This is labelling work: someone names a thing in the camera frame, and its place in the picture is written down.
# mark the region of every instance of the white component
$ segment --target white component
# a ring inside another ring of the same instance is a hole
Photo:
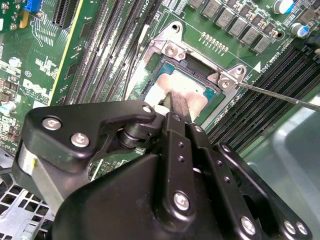
[[[162,105],[155,105],[153,109],[158,113],[163,116],[165,116],[170,110],[169,108],[162,106]]]
[[[308,35],[309,28],[308,26],[302,25],[297,22],[292,24],[290,31],[293,35],[297,36],[298,38],[304,38]]]
[[[12,111],[16,109],[16,104],[13,101],[7,101],[0,106],[0,113],[3,115],[9,115]]]
[[[46,107],[47,105],[43,104],[42,102],[39,102],[37,100],[35,100],[33,102],[33,106],[32,106],[32,109],[36,109],[36,108],[43,108],[43,107]]]
[[[176,92],[183,96],[188,104],[192,121],[200,114],[208,103],[204,96],[206,87],[198,84],[181,72],[161,74],[145,97],[145,101],[152,107],[156,107],[164,100],[169,92]]]
[[[294,8],[293,0],[276,0],[273,3],[272,10],[275,14],[288,14]]]
[[[9,64],[10,64],[11,67],[20,68],[22,62],[20,61],[19,58],[13,56],[13,57],[10,57],[10,59],[9,59]]]

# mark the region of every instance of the capacitor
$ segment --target capacitor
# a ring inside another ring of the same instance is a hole
[[[290,29],[293,35],[296,35],[298,38],[303,38],[309,33],[309,28],[306,25],[302,25],[301,23],[294,23]]]
[[[0,113],[3,115],[9,115],[12,111],[16,109],[16,104],[13,101],[7,101],[0,106]]]
[[[275,0],[272,10],[275,14],[288,14],[294,8],[295,3],[293,0]]]

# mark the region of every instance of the motherboard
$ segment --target motherboard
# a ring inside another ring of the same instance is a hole
[[[212,144],[241,153],[320,90],[319,0],[7,0],[0,13],[0,146],[33,108],[184,96]],[[102,159],[97,178],[142,155]]]

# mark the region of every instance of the green circuit board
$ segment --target green circuit board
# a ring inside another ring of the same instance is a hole
[[[238,0],[234,4],[230,4],[232,0],[216,0],[219,10],[208,17],[204,12],[210,1],[78,0],[70,25],[61,28],[53,24],[57,1],[43,0],[40,11],[29,14],[25,28],[8,30],[2,35],[0,90],[5,96],[1,103],[7,102],[9,95],[9,101],[14,102],[16,108],[9,115],[0,113],[0,146],[15,153],[24,117],[32,108],[119,101],[136,39],[150,16],[150,27],[131,77],[135,81],[128,89],[130,100],[144,99],[144,89],[163,54],[154,53],[147,62],[144,62],[144,56],[153,39],[173,21],[182,25],[181,41],[184,44],[224,71],[244,65],[244,81],[249,84],[259,81],[259,76],[296,38],[291,33],[293,24],[304,24],[311,33],[319,30],[320,20],[316,13],[307,20],[304,16],[313,1],[298,0],[289,14],[275,14],[273,0]],[[221,27],[226,23],[221,17],[225,12],[232,20],[226,27]],[[231,34],[237,19],[245,22],[239,36]],[[245,39],[248,29],[254,29],[259,36],[253,42]],[[261,45],[261,48],[257,47],[262,38],[268,45],[266,49]],[[234,96],[224,110],[232,108],[244,91]],[[203,124],[224,97],[222,93],[216,94],[195,122]],[[212,129],[221,117],[223,112],[210,119],[205,130]],[[115,155],[96,162],[91,177],[99,177],[142,153],[143,149],[137,149],[127,156]]]

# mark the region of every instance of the bolt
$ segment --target bolt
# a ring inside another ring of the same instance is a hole
[[[250,221],[249,218],[247,218],[246,216],[241,217],[241,224],[244,228],[244,230],[250,234],[250,235],[255,235],[256,234],[256,228],[253,225],[253,223]]]
[[[174,114],[172,117],[173,117],[175,120],[177,120],[178,122],[180,122],[180,117],[179,117],[178,115]]]
[[[89,138],[82,133],[75,133],[71,137],[71,143],[79,148],[85,148],[89,145]]]
[[[227,81],[224,81],[221,86],[222,88],[226,89],[229,86],[229,83]]]
[[[296,234],[294,226],[292,226],[292,224],[289,221],[285,220],[283,223],[289,233]]]
[[[45,129],[55,131],[61,128],[61,122],[53,117],[48,117],[42,121],[42,126]]]
[[[151,112],[152,112],[152,109],[151,109],[149,106],[146,106],[146,105],[144,105],[144,106],[142,107],[142,109],[143,109],[145,112],[147,112],[147,113],[151,113]]]
[[[169,44],[165,48],[164,52],[168,57],[174,58],[178,54],[178,49],[177,49],[176,46],[173,46],[173,45]]]
[[[222,145],[223,150],[230,153],[230,149],[226,145]]]
[[[308,231],[307,229],[305,228],[305,226],[302,225],[301,222],[296,222],[296,226],[298,227],[299,231],[304,234],[304,235],[308,235]]]
[[[174,204],[177,206],[177,208],[182,211],[186,211],[190,207],[190,203],[187,196],[182,192],[177,191],[173,195],[173,201],[174,201]]]
[[[195,130],[197,130],[198,132],[202,132],[202,128],[199,127],[198,125],[194,126]]]

